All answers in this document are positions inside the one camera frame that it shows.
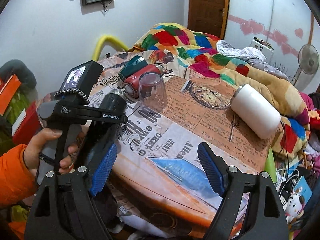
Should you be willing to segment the person's left hand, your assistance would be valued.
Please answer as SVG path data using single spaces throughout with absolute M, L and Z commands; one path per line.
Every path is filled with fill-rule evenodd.
M 41 156 L 47 154 L 50 158 L 54 157 L 55 146 L 61 135 L 61 130 L 44 128 L 32 137 L 31 141 L 23 152 L 23 161 L 26 168 L 34 177 L 39 169 Z M 67 156 L 64 157 L 58 165 L 59 172 L 61 174 L 67 174 L 71 172 L 78 157 L 79 150 L 79 142 L 75 141 L 68 146 Z

